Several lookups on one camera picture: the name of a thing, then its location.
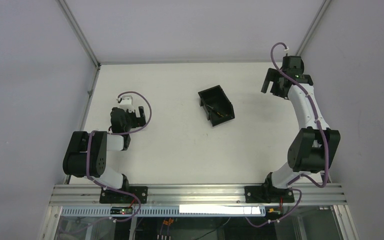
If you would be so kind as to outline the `black yellow screwdriver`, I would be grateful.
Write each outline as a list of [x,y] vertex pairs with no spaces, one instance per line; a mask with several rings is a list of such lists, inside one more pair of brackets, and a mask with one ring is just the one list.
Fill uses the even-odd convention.
[[219,118],[223,118],[226,116],[223,112],[219,111],[218,109],[216,109],[213,106],[205,104],[204,107],[208,110],[208,112],[213,113],[215,116],[218,116]]

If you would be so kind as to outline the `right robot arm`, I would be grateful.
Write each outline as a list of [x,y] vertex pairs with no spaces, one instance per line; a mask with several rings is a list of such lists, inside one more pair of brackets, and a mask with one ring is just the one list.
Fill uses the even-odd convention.
[[304,69],[300,56],[287,54],[281,67],[268,69],[261,89],[262,93],[269,91],[289,100],[299,126],[299,132],[288,148],[286,163],[270,172],[261,186],[262,198],[268,202],[292,197],[289,187],[301,178],[319,188],[325,187],[341,140],[339,131],[333,130],[320,113],[313,80]]

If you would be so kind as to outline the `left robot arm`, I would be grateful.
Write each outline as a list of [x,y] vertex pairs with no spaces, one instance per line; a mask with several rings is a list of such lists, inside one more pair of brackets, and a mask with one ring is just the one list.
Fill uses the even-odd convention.
[[143,106],[138,107],[138,113],[113,107],[110,112],[110,132],[74,131],[62,163],[64,173],[98,182],[105,189],[129,192],[127,176],[107,166],[107,153],[122,152],[129,148],[131,130],[146,125]]

